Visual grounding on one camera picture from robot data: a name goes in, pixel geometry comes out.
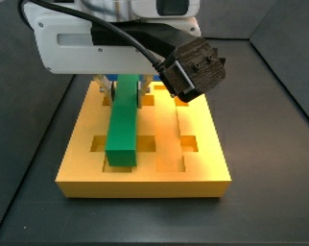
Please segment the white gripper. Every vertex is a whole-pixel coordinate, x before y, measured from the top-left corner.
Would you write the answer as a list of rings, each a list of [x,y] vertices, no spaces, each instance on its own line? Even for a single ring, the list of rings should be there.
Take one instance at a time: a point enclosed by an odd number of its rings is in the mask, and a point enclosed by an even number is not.
[[[152,74],[142,51],[111,30],[102,19],[127,32],[160,60],[171,42],[200,35],[194,16],[200,0],[22,0],[22,17],[35,38],[45,68],[54,74],[96,74],[92,81],[112,105],[114,83],[103,74]],[[150,92],[152,75],[136,84],[136,107]]]

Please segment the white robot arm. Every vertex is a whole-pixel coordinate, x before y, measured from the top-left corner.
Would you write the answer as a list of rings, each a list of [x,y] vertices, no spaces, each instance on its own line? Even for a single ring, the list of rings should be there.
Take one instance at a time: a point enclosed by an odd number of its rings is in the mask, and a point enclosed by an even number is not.
[[[39,57],[55,74],[156,75],[168,93],[203,93],[178,54],[199,36],[199,0],[18,0]]]

